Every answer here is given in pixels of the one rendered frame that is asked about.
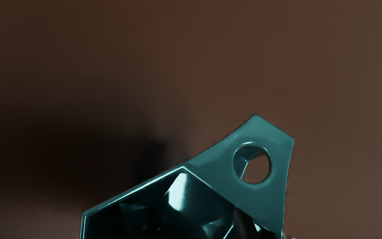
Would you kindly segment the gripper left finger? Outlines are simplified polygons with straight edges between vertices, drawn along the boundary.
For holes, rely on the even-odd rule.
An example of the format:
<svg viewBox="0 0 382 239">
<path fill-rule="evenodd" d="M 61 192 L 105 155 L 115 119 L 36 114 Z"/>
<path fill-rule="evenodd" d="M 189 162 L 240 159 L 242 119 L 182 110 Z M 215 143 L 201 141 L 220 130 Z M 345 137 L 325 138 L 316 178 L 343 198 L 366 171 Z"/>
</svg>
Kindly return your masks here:
<svg viewBox="0 0 382 239">
<path fill-rule="evenodd" d="M 237 207 L 234 210 L 233 239 L 257 239 L 253 219 Z"/>
</svg>

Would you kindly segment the teal faceted mug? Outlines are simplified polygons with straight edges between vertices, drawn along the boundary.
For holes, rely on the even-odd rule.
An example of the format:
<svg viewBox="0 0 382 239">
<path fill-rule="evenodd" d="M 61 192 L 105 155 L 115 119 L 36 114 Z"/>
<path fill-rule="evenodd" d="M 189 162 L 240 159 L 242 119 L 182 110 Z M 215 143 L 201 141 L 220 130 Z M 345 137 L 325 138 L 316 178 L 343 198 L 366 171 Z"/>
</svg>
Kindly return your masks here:
<svg viewBox="0 0 382 239">
<path fill-rule="evenodd" d="M 233 239 L 236 207 L 257 239 L 283 239 L 293 145 L 253 115 L 193 158 L 86 210 L 79 239 Z"/>
</svg>

